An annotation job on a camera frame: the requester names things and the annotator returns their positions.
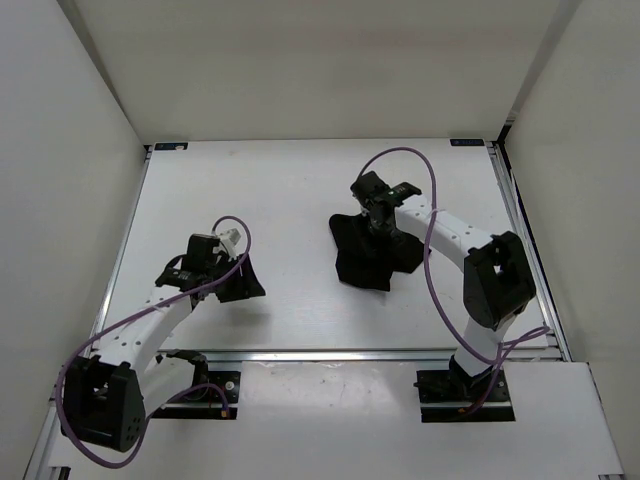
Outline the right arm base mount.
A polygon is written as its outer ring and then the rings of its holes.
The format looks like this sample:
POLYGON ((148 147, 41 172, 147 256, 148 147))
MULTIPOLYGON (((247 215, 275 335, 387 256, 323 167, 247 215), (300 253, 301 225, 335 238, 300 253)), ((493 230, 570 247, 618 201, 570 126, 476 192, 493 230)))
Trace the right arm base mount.
POLYGON ((503 369, 469 376, 451 358, 446 369, 418 370, 421 422, 500 423, 516 420, 503 369))

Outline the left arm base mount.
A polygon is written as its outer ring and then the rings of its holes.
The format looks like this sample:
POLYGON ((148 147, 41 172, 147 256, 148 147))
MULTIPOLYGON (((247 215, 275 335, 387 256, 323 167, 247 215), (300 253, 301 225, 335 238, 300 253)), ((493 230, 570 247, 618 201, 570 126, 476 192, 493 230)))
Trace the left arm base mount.
POLYGON ((235 420, 238 414, 241 372, 215 370, 204 354, 193 350, 171 350, 156 356, 159 366, 186 366, 190 391, 173 396, 150 414, 158 419, 235 420))

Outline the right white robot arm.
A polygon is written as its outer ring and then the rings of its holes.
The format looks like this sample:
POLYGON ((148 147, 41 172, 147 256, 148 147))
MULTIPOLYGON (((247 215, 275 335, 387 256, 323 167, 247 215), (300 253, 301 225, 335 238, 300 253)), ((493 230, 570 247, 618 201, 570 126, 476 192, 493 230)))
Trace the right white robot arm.
POLYGON ((497 368, 506 332, 536 296, 536 286, 520 237, 512 231, 490 234, 438 208, 419 193, 398 187, 360 196, 358 202, 376 234, 409 234, 423 243, 427 289, 443 323, 459 347, 451 358, 449 387, 470 400, 497 368), (468 313, 463 333, 442 306, 431 271, 429 253, 443 255, 463 275, 462 303, 468 313))

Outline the black skirt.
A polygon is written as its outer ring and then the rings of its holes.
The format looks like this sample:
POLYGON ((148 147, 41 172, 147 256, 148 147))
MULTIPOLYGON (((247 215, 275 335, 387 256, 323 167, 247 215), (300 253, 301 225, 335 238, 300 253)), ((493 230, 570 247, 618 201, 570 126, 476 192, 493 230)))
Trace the black skirt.
POLYGON ((334 214, 329 219, 340 282, 352 287, 389 292, 394 273, 413 273, 424 259, 424 243, 399 232, 376 236, 363 215, 334 214))

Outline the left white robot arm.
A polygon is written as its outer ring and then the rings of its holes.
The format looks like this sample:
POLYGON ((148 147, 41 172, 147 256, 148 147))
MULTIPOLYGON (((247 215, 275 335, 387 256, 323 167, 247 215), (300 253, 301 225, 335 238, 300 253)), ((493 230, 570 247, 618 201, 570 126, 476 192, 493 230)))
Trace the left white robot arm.
POLYGON ((206 360, 194 350, 161 353, 162 344, 197 305, 213 294, 220 302, 264 295, 250 257, 218 253, 195 270, 173 258, 155 282, 148 305, 108 328, 112 339, 92 355, 74 354, 62 369, 55 402, 62 433, 87 457, 90 445, 118 452, 139 448, 156 410, 185 397, 224 390, 210 383, 206 360))

